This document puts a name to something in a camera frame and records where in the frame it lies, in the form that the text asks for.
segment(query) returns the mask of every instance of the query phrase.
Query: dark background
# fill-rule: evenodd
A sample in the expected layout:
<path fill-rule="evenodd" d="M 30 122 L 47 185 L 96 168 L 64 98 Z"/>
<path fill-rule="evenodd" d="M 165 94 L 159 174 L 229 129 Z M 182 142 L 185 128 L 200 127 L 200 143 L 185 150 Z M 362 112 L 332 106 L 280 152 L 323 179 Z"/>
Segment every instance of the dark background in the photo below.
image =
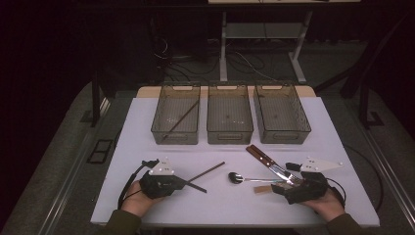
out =
<path fill-rule="evenodd" d="M 382 37 L 405 11 L 316 10 L 307 41 L 336 43 Z M 294 12 L 282 13 L 280 17 L 295 17 Z M 192 23 L 187 22 L 201 15 L 157 14 L 156 28 L 148 21 L 154 16 L 153 13 L 83 15 L 72 1 L 0 1 L 0 228 L 71 102 L 91 81 L 95 71 L 105 95 L 111 97 L 117 90 L 137 89 L 140 85 L 161 81 L 162 72 L 157 69 L 153 56 L 154 36 L 158 33 L 200 59 L 206 54 L 206 39 L 220 36 L 217 12 L 205 13 L 202 20 Z M 267 17 L 256 20 L 264 21 Z M 241 15 L 231 14 L 232 18 L 237 21 Z M 414 24 L 412 12 L 368 75 L 373 81 L 372 87 L 413 137 Z"/>

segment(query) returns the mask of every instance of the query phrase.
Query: sleeve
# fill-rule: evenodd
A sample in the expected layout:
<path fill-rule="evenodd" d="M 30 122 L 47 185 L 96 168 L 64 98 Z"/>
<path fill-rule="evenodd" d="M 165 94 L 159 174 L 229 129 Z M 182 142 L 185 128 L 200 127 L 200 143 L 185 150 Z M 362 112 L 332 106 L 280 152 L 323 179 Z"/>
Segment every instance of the sleeve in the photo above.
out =
<path fill-rule="evenodd" d="M 141 225 L 141 218 L 127 211 L 116 210 L 105 227 L 95 235 L 135 235 Z"/>
<path fill-rule="evenodd" d="M 327 223 L 331 235 L 374 235 L 354 221 L 350 214 L 342 214 Z"/>

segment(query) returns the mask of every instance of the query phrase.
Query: spoon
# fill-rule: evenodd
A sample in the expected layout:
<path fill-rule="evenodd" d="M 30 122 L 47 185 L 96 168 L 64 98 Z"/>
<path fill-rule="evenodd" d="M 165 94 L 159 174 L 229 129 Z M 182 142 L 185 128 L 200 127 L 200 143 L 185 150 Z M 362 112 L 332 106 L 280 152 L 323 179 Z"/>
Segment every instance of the spoon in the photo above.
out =
<path fill-rule="evenodd" d="M 244 181 L 251 181 L 251 182 L 264 182 L 264 183 L 276 183 L 276 182 L 284 182 L 282 179 L 254 179 L 254 178 L 244 178 L 241 174 L 236 172 L 230 172 L 228 174 L 229 179 L 234 184 L 240 184 Z"/>

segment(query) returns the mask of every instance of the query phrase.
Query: floor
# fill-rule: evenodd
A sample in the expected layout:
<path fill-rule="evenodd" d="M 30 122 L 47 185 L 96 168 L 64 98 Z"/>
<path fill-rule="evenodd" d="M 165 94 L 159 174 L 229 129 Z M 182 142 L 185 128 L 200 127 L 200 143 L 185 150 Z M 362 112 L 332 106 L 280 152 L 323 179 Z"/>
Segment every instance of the floor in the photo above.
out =
<path fill-rule="evenodd" d="M 195 61 L 186 52 L 176 51 L 175 58 L 164 71 L 165 80 L 199 80 L 202 84 L 218 80 L 217 41 L 209 43 L 211 56 L 205 61 Z M 227 46 L 228 79 L 247 82 L 270 78 L 296 80 L 287 56 L 294 45 L 291 41 L 280 40 L 230 41 Z M 356 41 L 305 44 L 300 64 L 307 79 L 306 85 L 315 87 L 348 69 L 365 46 L 364 42 Z M 415 198 L 414 140 L 374 92 L 370 93 L 369 111 L 376 112 L 384 125 L 364 129 L 357 119 L 358 95 L 343 99 L 339 95 L 342 85 L 343 81 L 338 82 L 317 96 L 322 97 L 373 206 L 378 208 L 381 226 L 369 229 L 379 235 L 415 234 L 414 222 L 407 218 L 414 211 L 410 200 Z M 100 228 L 89 220 L 135 95 L 136 91 L 126 90 L 119 91 L 112 99 L 104 99 L 102 117 L 96 127 L 91 127 L 87 122 L 92 104 L 91 84 L 84 87 L 73 100 L 2 234 L 92 234 Z M 99 140 L 113 143 L 107 160 L 103 164 L 89 164 L 86 161 Z M 391 167 L 394 175 L 388 174 L 385 165 Z M 324 226 L 297 228 L 296 231 L 301 235 L 328 234 Z M 157 232 L 171 234 L 168 229 Z M 287 231 L 245 229 L 215 232 L 285 234 L 283 232 Z M 175 234 L 185 233 L 189 231 L 176 231 Z"/>

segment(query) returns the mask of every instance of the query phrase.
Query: white triangular piece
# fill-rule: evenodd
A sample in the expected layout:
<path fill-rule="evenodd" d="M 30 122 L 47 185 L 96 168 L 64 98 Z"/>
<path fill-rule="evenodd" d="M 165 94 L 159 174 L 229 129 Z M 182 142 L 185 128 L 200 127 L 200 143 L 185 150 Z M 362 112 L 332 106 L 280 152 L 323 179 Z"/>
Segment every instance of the white triangular piece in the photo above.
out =
<path fill-rule="evenodd" d="M 301 165 L 300 170 L 306 172 L 321 172 L 328 169 L 343 167 L 343 163 L 333 163 L 325 160 L 307 158 Z"/>
<path fill-rule="evenodd" d="M 160 161 L 156 166 L 154 166 L 149 174 L 151 175 L 173 175 L 174 170 L 170 166 L 170 161 L 168 158 L 165 158 L 165 160 Z"/>

